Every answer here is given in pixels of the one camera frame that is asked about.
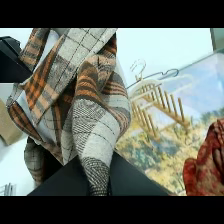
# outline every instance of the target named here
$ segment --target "red patterned fabric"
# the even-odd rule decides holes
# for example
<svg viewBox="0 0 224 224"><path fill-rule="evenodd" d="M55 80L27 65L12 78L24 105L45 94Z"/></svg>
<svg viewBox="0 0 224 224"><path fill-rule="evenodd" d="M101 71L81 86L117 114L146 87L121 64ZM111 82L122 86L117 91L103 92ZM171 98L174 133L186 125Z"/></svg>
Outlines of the red patterned fabric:
<svg viewBox="0 0 224 224"><path fill-rule="evenodd" d="M224 119L209 127L197 159L185 161L183 179L188 196L224 195Z"/></svg>

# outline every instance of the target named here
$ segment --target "landscape picture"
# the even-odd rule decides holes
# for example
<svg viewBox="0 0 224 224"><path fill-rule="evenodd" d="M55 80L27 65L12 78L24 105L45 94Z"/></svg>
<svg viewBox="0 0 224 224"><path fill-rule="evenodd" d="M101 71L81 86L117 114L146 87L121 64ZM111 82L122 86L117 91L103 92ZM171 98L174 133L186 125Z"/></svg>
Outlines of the landscape picture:
<svg viewBox="0 0 224 224"><path fill-rule="evenodd" d="M132 122L116 150L177 195L186 195L185 160L197 158L209 126L224 117L223 65L224 55L214 54L130 98Z"/></svg>

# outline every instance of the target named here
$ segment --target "red cloth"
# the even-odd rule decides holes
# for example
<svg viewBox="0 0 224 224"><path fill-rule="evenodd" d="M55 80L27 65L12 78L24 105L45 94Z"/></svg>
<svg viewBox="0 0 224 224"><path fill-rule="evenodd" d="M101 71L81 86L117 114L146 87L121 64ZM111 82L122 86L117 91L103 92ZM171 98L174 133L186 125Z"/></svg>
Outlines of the red cloth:
<svg viewBox="0 0 224 224"><path fill-rule="evenodd" d="M197 159L185 161L183 179L188 196L224 195L224 119L209 127Z"/></svg>

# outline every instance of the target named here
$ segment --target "checkered scarf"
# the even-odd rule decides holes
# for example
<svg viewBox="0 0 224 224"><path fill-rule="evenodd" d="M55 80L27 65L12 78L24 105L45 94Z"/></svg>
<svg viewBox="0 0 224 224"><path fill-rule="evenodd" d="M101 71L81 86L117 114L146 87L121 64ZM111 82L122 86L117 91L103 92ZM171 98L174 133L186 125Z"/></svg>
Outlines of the checkered scarf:
<svg viewBox="0 0 224 224"><path fill-rule="evenodd" d="M107 195L113 150L130 123L127 92L121 76L114 72L116 30L68 29L33 75L14 84L7 107L15 124L30 136L25 162L37 184L43 181L44 154L35 142L63 165L78 154L91 195ZM49 32L50 28L34 28L20 54L31 71L41 58ZM32 120L16 101L23 90ZM41 139L36 130L40 121L54 144Z"/></svg>

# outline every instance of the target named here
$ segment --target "black object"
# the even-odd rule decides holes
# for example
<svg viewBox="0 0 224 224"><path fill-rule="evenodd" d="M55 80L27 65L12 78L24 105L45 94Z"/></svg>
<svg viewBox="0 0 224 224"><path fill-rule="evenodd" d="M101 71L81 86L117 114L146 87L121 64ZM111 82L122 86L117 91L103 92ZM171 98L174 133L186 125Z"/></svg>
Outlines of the black object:
<svg viewBox="0 0 224 224"><path fill-rule="evenodd" d="M109 190L112 196L168 196L167 189L148 179L117 153L112 158ZM88 181L75 157L28 196L87 195Z"/></svg>
<svg viewBox="0 0 224 224"><path fill-rule="evenodd" d="M22 83L32 72L22 63L18 55L20 42L12 37L0 37L0 83Z"/></svg>

